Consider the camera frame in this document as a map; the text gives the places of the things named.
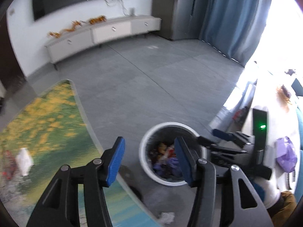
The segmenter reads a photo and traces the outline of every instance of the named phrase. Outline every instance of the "cabinet drawer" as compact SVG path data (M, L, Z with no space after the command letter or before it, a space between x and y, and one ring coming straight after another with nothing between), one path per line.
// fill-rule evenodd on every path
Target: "cabinet drawer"
M131 23L131 33L141 34L149 31L157 31L160 30L160 25L160 18L136 19Z
M54 63L93 45L91 31L87 30L48 46L48 51Z
M95 44L129 35L131 35L130 21L101 26L93 29L93 38Z

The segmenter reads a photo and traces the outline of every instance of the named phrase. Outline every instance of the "gray curtain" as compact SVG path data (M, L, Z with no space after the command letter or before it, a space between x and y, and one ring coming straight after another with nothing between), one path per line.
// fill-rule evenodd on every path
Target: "gray curtain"
M209 0L203 40L245 66L260 41L272 0Z

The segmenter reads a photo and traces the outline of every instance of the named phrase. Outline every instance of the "white tv cabinet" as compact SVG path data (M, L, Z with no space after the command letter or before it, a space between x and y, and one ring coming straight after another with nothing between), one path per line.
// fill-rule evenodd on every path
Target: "white tv cabinet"
M56 68L60 60L82 50L118 38L158 31L161 19L152 16L127 16L108 19L95 25L84 25L76 31L54 38L46 44L51 63Z

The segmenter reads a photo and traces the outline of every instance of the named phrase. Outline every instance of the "silver bolt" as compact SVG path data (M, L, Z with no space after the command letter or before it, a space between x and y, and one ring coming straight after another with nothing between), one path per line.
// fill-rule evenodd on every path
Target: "silver bolt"
M102 163L102 160L99 159L99 158L97 158L97 159L94 159L94 160L93 160L93 163L94 163L95 165L99 165L99 164Z
M238 171L238 170L240 170L240 167L237 166L237 165L232 165L232 166L231 166L231 169L232 169L233 171Z
M68 165L61 166L61 171L67 171L69 169Z
M199 162L200 164L206 164L206 163L207 163L207 161L204 160L204 159L199 159L198 162Z

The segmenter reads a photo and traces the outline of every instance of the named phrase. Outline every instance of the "gray tile floor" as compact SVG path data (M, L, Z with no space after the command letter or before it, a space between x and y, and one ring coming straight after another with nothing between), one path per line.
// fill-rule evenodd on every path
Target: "gray tile floor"
M200 134L235 86L243 67L198 40L171 42L148 35L95 47L32 75L6 100L0 129L32 99L61 79L73 80L89 122L104 148L126 139L122 164L135 175L149 210L175 212L171 226L187 225L195 190L152 181L138 159L139 143L152 126L175 121Z

